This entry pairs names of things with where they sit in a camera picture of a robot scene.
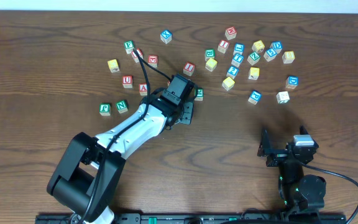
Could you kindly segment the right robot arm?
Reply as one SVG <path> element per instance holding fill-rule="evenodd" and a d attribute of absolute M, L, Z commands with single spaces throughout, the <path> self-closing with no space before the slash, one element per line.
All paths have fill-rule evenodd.
<path fill-rule="evenodd" d="M 283 149 L 273 148 L 267 130 L 262 130 L 257 155 L 267 159 L 267 167 L 278 167 L 278 191 L 285 203 L 277 218 L 293 222 L 307 222 L 307 216 L 312 220 L 319 218 L 318 211 L 324 207 L 326 181 L 303 172 L 304 165 L 313 160 L 318 148 L 304 127 L 300 127 L 300 133 Z"/>

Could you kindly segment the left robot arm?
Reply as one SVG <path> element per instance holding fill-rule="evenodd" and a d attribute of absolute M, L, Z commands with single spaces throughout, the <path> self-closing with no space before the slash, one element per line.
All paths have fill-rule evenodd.
<path fill-rule="evenodd" d="M 69 143 L 47 185 L 47 192 L 79 215 L 82 223 L 111 223 L 109 203 L 126 160 L 149 139 L 177 123 L 190 124 L 194 87 L 160 88 L 145 96 L 137 111 L 116 127 Z"/>

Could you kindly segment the red Q block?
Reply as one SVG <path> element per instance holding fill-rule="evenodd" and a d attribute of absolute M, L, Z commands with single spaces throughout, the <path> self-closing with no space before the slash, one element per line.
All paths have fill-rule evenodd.
<path fill-rule="evenodd" d="M 157 55 L 149 55 L 147 63 L 153 68 L 158 67 L 158 56 Z"/>

